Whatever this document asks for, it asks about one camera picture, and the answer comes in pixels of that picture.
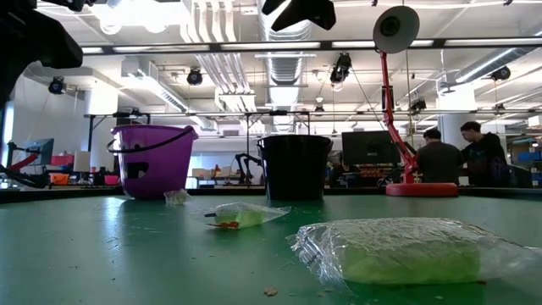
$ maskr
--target green tabletop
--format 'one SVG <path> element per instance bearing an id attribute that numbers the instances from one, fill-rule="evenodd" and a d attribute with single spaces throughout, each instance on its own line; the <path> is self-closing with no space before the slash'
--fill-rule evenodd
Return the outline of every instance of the green tabletop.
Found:
<path id="1" fill-rule="evenodd" d="M 243 230 L 191 213 L 222 203 L 293 207 Z M 0 304 L 542 304 L 542 272 L 487 284 L 363 286 L 324 291 L 285 237 L 337 219 L 447 217 L 542 247 L 542 202 L 334 196 L 323 202 L 194 197 L 180 207 L 122 197 L 0 206 Z M 279 294 L 266 297 L 274 286 Z"/>

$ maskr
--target plastic bag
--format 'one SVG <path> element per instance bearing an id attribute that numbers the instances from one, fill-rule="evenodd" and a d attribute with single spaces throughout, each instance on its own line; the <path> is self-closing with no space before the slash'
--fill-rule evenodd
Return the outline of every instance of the plastic bag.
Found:
<path id="1" fill-rule="evenodd" d="M 351 219 L 302 226 L 292 250 L 324 284 L 445 284 L 512 275 L 542 255 L 454 219 Z"/>
<path id="2" fill-rule="evenodd" d="M 192 199 L 185 190 L 166 191 L 163 195 L 166 197 L 166 206 L 185 204 Z"/>
<path id="3" fill-rule="evenodd" d="M 256 204 L 235 202 L 219 205 L 195 215 L 207 225 L 226 229 L 242 229 L 260 225 L 269 220 L 288 214 L 291 207 L 268 208 Z"/>

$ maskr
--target person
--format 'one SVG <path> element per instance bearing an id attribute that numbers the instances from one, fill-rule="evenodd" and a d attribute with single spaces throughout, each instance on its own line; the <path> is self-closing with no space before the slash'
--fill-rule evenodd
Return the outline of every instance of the person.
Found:
<path id="1" fill-rule="evenodd" d="M 492 133 L 480 132 L 482 125 L 467 122 L 461 127 L 463 138 L 470 144 L 462 150 L 467 161 L 470 185 L 483 187 L 507 187 L 510 172 L 501 139 Z"/>
<path id="2" fill-rule="evenodd" d="M 354 165 L 345 164 L 344 156 L 342 152 L 339 152 L 339 165 L 332 168 L 329 173 L 329 185 L 331 187 L 340 186 L 339 178 L 345 173 L 359 173 L 359 168 Z"/>
<path id="3" fill-rule="evenodd" d="M 423 133 L 425 146 L 418 149 L 418 169 L 423 173 L 423 183 L 459 184 L 459 171 L 463 156 L 457 147 L 440 141 L 437 129 Z"/>

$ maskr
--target wrapped green sponge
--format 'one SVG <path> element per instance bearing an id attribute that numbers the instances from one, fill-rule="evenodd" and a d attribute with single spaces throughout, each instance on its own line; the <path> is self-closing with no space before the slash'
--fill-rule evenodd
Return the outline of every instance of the wrapped green sponge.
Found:
<path id="1" fill-rule="evenodd" d="M 488 280 L 542 261 L 538 253 L 454 219 L 351 219 L 289 237 L 322 282 L 419 285 Z"/>
<path id="2" fill-rule="evenodd" d="M 235 202 L 219 205 L 207 211 L 198 212 L 203 214 L 206 222 L 213 219 L 208 225 L 226 229 L 242 229 L 253 225 L 260 225 L 272 219 L 286 215 L 290 212 L 287 208 L 268 208 L 256 204 Z"/>

